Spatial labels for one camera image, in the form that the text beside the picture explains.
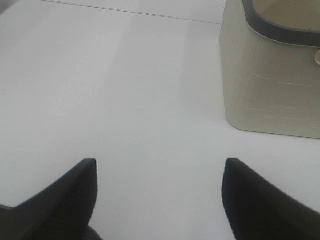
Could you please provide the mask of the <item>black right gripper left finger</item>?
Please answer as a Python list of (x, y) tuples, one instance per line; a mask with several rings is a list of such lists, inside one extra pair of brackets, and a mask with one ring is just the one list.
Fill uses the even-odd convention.
[(2, 240), (100, 240), (90, 227), (98, 196), (94, 158), (80, 161), (53, 184), (24, 201), (0, 207)]

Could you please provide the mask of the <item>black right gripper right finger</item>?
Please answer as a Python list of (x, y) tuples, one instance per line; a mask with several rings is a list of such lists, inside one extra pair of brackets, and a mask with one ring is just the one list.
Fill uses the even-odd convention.
[(223, 207), (237, 240), (318, 240), (320, 214), (290, 197), (237, 158), (221, 186)]

